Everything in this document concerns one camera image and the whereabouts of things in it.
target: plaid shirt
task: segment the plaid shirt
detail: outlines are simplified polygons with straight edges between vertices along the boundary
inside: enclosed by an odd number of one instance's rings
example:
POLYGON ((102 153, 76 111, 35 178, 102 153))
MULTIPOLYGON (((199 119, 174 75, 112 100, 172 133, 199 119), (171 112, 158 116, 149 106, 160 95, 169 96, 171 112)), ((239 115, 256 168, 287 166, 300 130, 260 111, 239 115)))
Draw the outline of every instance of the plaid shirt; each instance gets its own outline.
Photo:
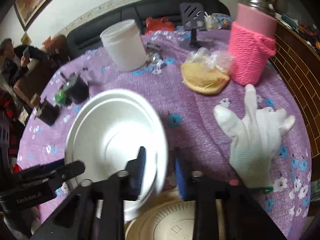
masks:
POLYGON ((0 88, 0 111, 2 111, 10 119, 10 131, 9 131, 9 149, 8 155, 11 157, 17 157, 20 139, 23 134, 23 125, 19 121, 16 105, 12 96, 8 91, 0 88))

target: purple tablecloth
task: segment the purple tablecloth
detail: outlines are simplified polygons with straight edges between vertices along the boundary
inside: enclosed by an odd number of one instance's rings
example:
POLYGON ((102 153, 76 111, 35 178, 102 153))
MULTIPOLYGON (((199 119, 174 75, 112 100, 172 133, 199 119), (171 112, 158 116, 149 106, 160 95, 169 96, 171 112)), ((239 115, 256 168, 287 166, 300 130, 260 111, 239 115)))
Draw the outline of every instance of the purple tablecloth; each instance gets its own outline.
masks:
MULTIPOLYGON (((229 31, 201 32, 198 36, 214 44, 214 51, 227 48, 229 31)), ((161 71, 148 66, 130 73, 119 73, 104 48, 88 51, 59 71, 62 70, 65 75, 81 72, 84 80, 93 80, 89 82, 90 97, 114 88, 130 89, 143 95, 163 121, 170 150, 182 148, 185 158, 193 161, 195 169, 215 179, 236 179, 237 175, 228 162, 231 140, 215 121, 212 108, 222 104, 243 118, 244 87, 230 80, 222 92, 213 96, 200 95, 187 88, 182 83, 180 73, 180 64, 184 62, 187 51, 181 49, 179 43, 189 37, 189 33, 178 31, 157 31, 142 37, 144 42, 151 41, 163 48, 162 55, 167 66, 161 71)), ((61 84, 62 78, 56 73, 42 93, 42 98, 47 96, 52 102, 61 84)), ((296 117, 294 127, 283 139, 272 161, 274 191, 255 197, 288 239, 298 239, 310 200, 311 156, 308 135, 295 100, 270 64, 267 64, 256 90, 259 108, 283 107, 288 114, 296 117)), ((63 107, 52 127, 35 119, 32 114, 20 142, 18 164, 26 169, 64 158, 68 131, 83 104, 63 107)), ((175 185, 171 165, 167 176, 165 190, 175 185)), ((56 199, 40 206, 42 222, 63 201, 67 189, 63 187, 56 193, 56 199)))

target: sofa backrest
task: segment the sofa backrest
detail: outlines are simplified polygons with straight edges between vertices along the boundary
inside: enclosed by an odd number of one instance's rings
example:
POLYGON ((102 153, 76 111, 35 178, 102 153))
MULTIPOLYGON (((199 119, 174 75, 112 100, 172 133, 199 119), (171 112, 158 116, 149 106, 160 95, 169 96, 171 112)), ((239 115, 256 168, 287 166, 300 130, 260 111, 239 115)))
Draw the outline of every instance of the sofa backrest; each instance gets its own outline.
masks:
POLYGON ((123 20, 135 19, 142 34, 145 33, 148 17, 166 16, 175 26, 182 25, 179 10, 182 2, 199 2, 208 14, 230 15, 228 8, 219 0, 141 0, 105 13, 72 30, 67 36, 71 59, 81 56, 88 49, 102 46, 102 31, 123 20))

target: smartphone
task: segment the smartphone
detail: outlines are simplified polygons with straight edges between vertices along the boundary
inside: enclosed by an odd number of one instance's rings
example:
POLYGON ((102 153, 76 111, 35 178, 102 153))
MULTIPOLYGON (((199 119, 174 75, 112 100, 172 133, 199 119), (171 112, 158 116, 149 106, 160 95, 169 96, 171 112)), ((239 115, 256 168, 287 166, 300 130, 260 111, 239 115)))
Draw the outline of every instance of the smartphone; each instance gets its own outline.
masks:
POLYGON ((30 58, 29 47, 26 47, 25 50, 23 51, 23 57, 25 59, 29 59, 30 58))

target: table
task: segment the table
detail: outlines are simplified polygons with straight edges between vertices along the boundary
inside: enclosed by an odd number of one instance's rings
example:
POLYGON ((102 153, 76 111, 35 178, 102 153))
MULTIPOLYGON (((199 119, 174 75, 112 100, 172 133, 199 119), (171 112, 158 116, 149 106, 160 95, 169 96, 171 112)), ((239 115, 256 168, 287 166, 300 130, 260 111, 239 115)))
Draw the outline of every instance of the table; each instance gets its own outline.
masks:
MULTIPOLYGON (((180 147, 194 169, 222 181, 236 179, 237 174, 228 162, 231 140, 222 132, 214 119, 212 109, 221 104, 244 116, 244 87, 232 80, 222 92, 213 96, 197 94, 187 88, 180 73, 187 51, 179 44, 188 39, 184 31, 157 31, 142 36, 144 43, 151 41, 163 48, 167 66, 161 70, 152 66, 129 73, 119 73, 104 48, 88 51, 85 55, 61 67, 52 77, 41 97, 49 101, 62 84, 59 75, 79 72, 90 87, 90 98, 107 89, 124 88, 143 95, 158 112, 163 121, 169 150, 180 147)), ((212 30, 198 34, 214 48, 227 49, 229 31, 212 30)), ((283 107, 296 117, 296 123, 282 142, 271 167, 274 191, 268 195, 257 194, 256 200, 266 210, 288 239, 298 239, 310 201, 311 151, 307 131, 300 110, 290 92, 271 64, 267 64, 261 81, 256 86, 258 107, 283 107)), ((64 158, 65 140, 77 113, 84 105, 63 107, 60 117, 52 127, 31 114, 20 142, 18 165, 23 169, 64 158)), ((175 186, 171 155, 164 190, 175 186)), ((56 191, 57 198, 40 205, 41 221, 63 201, 68 188, 56 191)))

